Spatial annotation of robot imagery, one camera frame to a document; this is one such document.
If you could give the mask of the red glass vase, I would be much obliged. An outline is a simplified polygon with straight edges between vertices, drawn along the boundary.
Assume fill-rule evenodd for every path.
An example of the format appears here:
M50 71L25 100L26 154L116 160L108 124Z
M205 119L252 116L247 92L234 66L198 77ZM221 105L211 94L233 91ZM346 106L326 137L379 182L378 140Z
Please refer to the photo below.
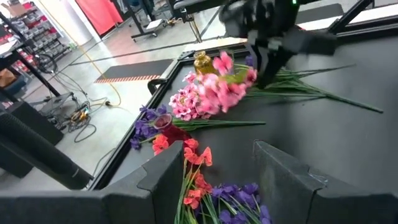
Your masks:
M191 135L185 130L173 124L173 117L168 113L157 117L153 122L153 126L167 138L170 145L175 141L186 141L191 138Z

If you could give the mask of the yellow glass vase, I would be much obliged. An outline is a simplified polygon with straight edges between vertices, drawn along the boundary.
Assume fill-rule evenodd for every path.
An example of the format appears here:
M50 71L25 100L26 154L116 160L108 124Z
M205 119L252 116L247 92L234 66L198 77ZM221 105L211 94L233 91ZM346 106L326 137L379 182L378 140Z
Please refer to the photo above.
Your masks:
M209 57L204 50L194 53L194 68L197 75L204 75L207 73L215 73L211 57Z

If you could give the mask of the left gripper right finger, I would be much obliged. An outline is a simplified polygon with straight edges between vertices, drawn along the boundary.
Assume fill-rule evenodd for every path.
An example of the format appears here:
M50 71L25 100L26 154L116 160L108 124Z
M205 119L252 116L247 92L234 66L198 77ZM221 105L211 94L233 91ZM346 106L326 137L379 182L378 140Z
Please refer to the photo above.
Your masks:
M273 224L398 224L398 197L368 192L311 168L264 141L253 154Z

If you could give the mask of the black round stand pole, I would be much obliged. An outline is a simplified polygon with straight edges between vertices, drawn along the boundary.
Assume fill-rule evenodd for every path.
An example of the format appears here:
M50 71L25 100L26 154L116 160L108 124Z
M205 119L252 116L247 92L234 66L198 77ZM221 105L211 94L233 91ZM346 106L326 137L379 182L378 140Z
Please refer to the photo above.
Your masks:
M81 190L93 176L15 116L0 112L0 144L71 190Z

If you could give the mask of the cardboard box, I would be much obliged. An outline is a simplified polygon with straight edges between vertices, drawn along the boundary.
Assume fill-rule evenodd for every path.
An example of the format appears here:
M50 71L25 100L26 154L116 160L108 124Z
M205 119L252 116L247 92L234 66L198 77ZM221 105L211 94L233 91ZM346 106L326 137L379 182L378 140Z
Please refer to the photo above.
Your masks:
M27 12L27 9L19 0L6 0L5 2L0 2L0 5L9 11L12 17L21 16Z

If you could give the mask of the storage rack with bins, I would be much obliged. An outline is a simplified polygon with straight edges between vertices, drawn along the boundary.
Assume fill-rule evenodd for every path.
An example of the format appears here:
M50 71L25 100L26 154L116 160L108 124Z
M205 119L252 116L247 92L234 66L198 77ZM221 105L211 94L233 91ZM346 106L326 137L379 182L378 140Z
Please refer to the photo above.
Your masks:
M57 61L71 51L70 47L61 42L61 35L35 2L19 1L27 12L17 17L0 5L0 46L23 43L17 51L26 61L42 73L56 72Z

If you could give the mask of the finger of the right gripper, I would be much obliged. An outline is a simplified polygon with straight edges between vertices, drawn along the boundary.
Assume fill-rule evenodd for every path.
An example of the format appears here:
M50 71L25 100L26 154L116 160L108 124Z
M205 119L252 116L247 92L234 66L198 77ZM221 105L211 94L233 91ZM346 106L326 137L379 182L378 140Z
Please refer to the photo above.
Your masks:
M267 82L266 69L269 62L269 49L261 45L249 44L248 50L252 56L253 67L257 70L257 85L264 88Z
M294 56L294 53L288 51L288 50L279 50L272 61L270 63L270 70L269 70L269 82L272 82L273 79L275 78L277 72L285 66L285 64L291 59L291 57Z

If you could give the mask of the brown paper bag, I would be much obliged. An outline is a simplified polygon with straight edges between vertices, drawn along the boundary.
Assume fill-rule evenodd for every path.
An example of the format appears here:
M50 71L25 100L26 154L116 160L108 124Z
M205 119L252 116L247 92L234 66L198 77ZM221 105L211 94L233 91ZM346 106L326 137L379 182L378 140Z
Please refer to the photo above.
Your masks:
M8 69L0 71L0 87L5 88L17 80L16 76Z

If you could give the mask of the black diagonal frame strut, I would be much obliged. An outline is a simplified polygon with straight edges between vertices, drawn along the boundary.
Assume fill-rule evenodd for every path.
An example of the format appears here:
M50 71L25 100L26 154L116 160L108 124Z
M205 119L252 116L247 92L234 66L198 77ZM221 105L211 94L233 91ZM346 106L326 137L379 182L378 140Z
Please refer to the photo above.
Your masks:
M360 12L365 10L370 4L374 4L374 0L359 0L339 19L336 19L328 28L327 32L337 34L343 30Z

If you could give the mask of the black equipment case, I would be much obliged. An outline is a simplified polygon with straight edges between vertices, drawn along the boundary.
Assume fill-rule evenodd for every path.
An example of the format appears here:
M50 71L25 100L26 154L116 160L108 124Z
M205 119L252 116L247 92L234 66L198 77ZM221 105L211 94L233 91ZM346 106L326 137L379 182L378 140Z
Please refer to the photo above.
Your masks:
M6 112L21 120L54 146L63 138L63 133L58 128L25 101L9 103L8 107L6 107L6 103L1 103L0 109L5 109Z

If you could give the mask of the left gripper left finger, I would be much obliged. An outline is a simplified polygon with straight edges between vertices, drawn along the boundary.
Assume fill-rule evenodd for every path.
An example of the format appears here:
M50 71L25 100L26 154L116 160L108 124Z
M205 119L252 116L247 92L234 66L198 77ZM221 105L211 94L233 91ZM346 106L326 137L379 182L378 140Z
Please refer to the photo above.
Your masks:
M102 190L0 194L0 224L173 224L183 142Z

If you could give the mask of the red-orange fabric partition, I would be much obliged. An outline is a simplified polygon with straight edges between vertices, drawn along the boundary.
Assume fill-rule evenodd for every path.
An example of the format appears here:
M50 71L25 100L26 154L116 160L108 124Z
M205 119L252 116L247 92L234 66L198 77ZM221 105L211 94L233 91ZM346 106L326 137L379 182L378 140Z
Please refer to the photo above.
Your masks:
M75 0L99 35L107 33L123 19L111 0Z

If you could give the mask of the black equipment stand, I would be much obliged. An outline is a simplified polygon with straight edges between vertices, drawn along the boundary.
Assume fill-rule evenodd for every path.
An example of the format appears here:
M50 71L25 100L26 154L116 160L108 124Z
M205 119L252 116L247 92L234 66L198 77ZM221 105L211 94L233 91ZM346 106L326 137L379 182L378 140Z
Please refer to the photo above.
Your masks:
M138 29L138 33L131 36L134 42L139 37L157 37L156 31L168 24L167 12L170 12L168 0L123 0L123 3L132 19L129 28Z

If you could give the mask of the hazard-striped black floor mat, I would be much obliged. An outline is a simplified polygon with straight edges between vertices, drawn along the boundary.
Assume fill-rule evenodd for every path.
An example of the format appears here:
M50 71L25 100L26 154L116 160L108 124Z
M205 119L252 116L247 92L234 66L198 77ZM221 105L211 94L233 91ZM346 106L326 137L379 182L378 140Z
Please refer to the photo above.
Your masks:
M141 62L110 67L100 75L95 83L130 82L160 78L173 59Z

